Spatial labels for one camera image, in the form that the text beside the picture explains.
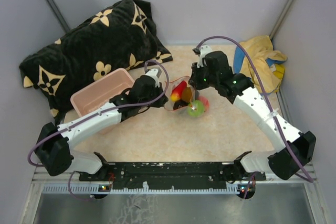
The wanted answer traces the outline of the red chili pepper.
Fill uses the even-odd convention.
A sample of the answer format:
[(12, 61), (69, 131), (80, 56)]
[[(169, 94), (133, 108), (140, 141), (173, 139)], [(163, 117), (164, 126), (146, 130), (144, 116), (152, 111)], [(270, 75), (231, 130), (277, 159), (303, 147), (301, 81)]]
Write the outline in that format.
[(181, 81), (171, 92), (171, 100), (173, 102), (176, 102), (178, 100), (181, 100), (181, 93), (182, 91), (187, 87), (186, 81)]

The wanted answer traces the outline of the red yellow apple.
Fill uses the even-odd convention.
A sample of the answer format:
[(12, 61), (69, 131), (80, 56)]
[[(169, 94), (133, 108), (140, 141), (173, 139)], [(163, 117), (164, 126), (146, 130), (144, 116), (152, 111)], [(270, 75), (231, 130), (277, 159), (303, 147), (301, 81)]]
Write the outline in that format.
[(199, 96), (198, 99), (202, 102), (204, 105), (205, 111), (209, 109), (209, 101), (204, 96)]

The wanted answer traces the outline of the clear zip top bag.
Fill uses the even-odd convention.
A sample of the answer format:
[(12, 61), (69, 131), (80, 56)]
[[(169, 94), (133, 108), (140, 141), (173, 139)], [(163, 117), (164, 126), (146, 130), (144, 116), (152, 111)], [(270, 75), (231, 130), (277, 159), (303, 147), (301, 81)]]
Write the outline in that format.
[(164, 108), (169, 112), (198, 118), (209, 111), (209, 101), (191, 86), (189, 76), (183, 76), (168, 83), (165, 92), (168, 98)]

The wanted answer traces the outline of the light green apple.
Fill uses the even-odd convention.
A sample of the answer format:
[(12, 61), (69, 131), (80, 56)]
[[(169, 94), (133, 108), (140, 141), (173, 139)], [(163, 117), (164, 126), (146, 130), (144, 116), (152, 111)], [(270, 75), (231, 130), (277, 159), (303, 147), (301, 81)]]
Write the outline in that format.
[(199, 117), (205, 112), (204, 104), (200, 100), (195, 100), (187, 106), (187, 113), (191, 117)]

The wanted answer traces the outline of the pink plastic bin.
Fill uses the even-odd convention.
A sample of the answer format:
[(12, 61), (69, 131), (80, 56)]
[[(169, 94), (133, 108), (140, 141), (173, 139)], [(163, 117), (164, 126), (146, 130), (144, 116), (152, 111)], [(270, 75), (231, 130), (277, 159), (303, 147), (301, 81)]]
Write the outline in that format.
[(78, 117), (82, 117), (100, 108), (125, 89), (131, 88), (133, 84), (134, 79), (129, 73), (119, 68), (74, 93), (70, 102)]

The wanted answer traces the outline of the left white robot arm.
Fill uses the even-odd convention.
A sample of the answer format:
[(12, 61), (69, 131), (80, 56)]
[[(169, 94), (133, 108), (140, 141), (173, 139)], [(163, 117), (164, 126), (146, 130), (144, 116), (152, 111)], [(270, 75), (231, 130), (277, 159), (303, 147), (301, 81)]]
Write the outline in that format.
[(98, 180), (108, 177), (109, 167), (99, 153), (85, 153), (75, 147), (99, 131), (139, 114), (144, 107), (160, 108), (167, 102), (159, 81), (160, 69), (153, 68), (137, 78), (133, 87), (111, 98), (102, 107), (79, 119), (55, 126), (44, 125), (33, 153), (50, 176), (63, 172), (84, 172)]

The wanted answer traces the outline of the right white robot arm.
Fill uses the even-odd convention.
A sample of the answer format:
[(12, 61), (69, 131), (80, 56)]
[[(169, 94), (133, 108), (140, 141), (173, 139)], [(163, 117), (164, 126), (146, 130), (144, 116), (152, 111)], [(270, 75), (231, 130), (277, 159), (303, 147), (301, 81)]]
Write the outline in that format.
[(219, 95), (244, 111), (267, 136), (273, 151), (248, 152), (239, 157), (235, 175), (248, 179), (253, 172), (272, 172), (288, 180), (312, 159), (316, 137), (302, 133), (276, 111), (270, 110), (251, 80), (242, 73), (234, 74), (222, 51), (202, 52), (192, 64), (189, 80), (197, 90), (213, 87)]

